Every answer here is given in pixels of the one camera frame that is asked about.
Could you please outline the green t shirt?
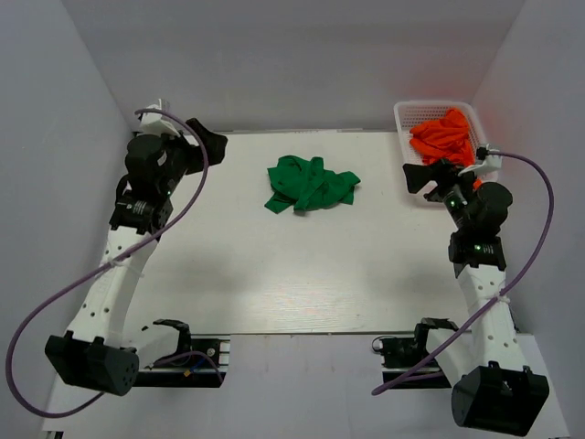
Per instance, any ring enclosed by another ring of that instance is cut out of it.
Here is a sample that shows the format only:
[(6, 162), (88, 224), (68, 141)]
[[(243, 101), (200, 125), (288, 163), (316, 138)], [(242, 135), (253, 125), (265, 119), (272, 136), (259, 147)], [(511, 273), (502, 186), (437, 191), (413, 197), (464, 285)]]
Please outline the green t shirt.
[(336, 173), (325, 169), (321, 156), (305, 160), (284, 155), (267, 171), (273, 193), (264, 207), (275, 214), (289, 207), (305, 212), (338, 204), (352, 205), (355, 189), (361, 183), (351, 171)]

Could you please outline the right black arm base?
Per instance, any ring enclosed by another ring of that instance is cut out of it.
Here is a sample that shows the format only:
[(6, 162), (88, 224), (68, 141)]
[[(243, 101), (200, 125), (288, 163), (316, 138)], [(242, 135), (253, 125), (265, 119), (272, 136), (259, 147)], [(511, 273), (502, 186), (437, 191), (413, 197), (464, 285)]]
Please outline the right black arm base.
[[(383, 382), (394, 380), (428, 355), (426, 342), (432, 329), (446, 329), (455, 332), (458, 327), (448, 319), (422, 318), (410, 335), (385, 335), (376, 337), (371, 347), (375, 354), (381, 357)], [(450, 389), (451, 385), (442, 373), (436, 359), (432, 360), (414, 377), (431, 375), (424, 380), (413, 380), (409, 377), (396, 387), (397, 390), (428, 390)]]

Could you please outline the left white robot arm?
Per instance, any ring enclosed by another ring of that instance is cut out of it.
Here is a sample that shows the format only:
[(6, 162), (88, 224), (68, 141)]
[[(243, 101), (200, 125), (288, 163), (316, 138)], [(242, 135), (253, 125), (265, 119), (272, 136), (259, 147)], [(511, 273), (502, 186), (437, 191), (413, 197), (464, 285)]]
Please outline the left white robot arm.
[(123, 327), (146, 262), (171, 214), (171, 196), (187, 175), (217, 165), (228, 139), (187, 120), (190, 137), (167, 122), (146, 124), (127, 145), (126, 173), (116, 189), (104, 273), (97, 275), (80, 311), (62, 337), (52, 336), (45, 353), (68, 385), (123, 396), (140, 369), (159, 359), (182, 365), (193, 354), (188, 324), (158, 319), (124, 337)]

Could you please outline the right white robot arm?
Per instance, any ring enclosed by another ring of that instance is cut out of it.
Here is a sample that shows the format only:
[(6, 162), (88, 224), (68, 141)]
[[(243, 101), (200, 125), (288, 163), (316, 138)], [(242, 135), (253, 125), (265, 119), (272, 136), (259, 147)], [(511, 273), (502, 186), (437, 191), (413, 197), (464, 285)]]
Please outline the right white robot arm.
[(406, 164), (403, 171), (411, 194), (435, 185), (425, 199), (441, 203), (456, 226), (448, 256), (472, 321), (462, 326), (472, 333), (467, 347), (454, 323), (422, 320), (413, 355), (426, 365), (438, 363), (452, 387), (452, 417), (458, 426), (525, 437), (545, 405), (549, 385), (526, 361), (504, 292), (506, 262), (499, 232), (513, 196), (499, 183), (479, 183), (474, 172), (447, 160)]

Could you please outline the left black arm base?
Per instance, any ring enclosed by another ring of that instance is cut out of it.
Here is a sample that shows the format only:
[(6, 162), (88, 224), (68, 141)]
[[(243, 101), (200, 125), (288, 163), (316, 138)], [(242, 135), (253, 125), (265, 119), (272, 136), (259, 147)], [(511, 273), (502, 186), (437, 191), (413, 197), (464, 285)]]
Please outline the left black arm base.
[(135, 388), (218, 389), (228, 372), (230, 337), (193, 334), (179, 320), (158, 319), (122, 345), (139, 358)]

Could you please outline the orange t shirt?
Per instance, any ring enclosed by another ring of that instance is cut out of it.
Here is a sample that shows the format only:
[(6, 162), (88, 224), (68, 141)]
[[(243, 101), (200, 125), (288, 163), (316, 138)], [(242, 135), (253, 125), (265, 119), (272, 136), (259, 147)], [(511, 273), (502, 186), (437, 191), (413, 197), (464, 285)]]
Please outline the orange t shirt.
[(448, 108), (442, 118), (420, 123), (409, 133), (409, 145), (420, 155), (425, 166), (447, 160), (461, 171), (475, 164), (470, 124), (457, 108)]

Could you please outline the white plastic basket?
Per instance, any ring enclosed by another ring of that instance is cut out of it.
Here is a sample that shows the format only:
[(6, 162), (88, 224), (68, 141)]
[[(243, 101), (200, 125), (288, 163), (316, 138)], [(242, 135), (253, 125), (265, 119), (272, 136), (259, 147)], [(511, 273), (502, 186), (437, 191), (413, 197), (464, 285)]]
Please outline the white plastic basket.
[[(394, 116), (397, 133), (399, 135), (399, 144), (403, 157), (403, 165), (423, 165), (420, 155), (416, 153), (410, 146), (410, 129), (420, 123), (442, 118), (442, 116), (444, 116), (447, 112), (447, 109), (450, 107), (454, 107), (462, 111), (468, 123), (470, 124), (470, 138), (474, 153), (481, 144), (489, 144), (484, 134), (483, 127), (481, 126), (474, 109), (467, 103), (453, 101), (399, 102), (394, 106)], [(472, 173), (469, 175), (471, 175), (471, 191), (478, 188), (481, 184), (495, 183), (498, 180), (498, 172), (484, 177), (476, 177)], [(415, 207), (424, 209), (437, 209), (440, 206), (440, 201), (427, 201), (424, 198), (424, 195), (433, 190), (435, 187), (436, 183), (430, 182), (430, 184), (424, 187), (418, 194), (410, 194), (406, 185), (406, 199), (410, 202), (411, 205)]]

